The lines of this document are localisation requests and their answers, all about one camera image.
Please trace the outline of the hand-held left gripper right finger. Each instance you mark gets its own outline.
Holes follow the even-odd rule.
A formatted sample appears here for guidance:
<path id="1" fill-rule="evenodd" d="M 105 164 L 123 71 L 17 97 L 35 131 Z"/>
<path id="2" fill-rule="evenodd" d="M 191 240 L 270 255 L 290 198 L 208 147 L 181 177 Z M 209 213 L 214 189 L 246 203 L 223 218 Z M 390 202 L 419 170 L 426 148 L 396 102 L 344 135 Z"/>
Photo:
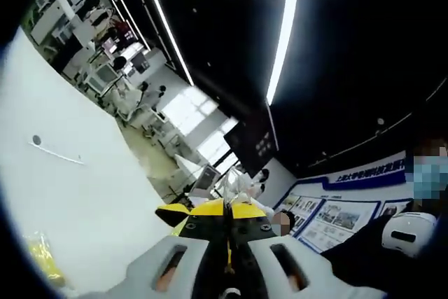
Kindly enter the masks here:
<path id="1" fill-rule="evenodd" d="M 290 236 L 291 217 L 248 202 L 229 205 L 233 298 L 384 298 L 337 278 L 331 263 Z"/>

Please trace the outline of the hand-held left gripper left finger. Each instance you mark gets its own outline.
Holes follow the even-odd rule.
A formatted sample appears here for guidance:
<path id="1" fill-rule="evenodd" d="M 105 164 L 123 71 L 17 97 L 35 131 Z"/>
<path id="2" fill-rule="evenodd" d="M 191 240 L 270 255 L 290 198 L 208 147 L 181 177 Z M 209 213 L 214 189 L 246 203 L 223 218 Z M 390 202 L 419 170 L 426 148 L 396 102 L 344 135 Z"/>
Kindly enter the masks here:
<path id="1" fill-rule="evenodd" d="M 217 199 L 189 210 L 186 224 L 132 261 L 119 284 L 85 297 L 230 298 L 229 205 Z"/>

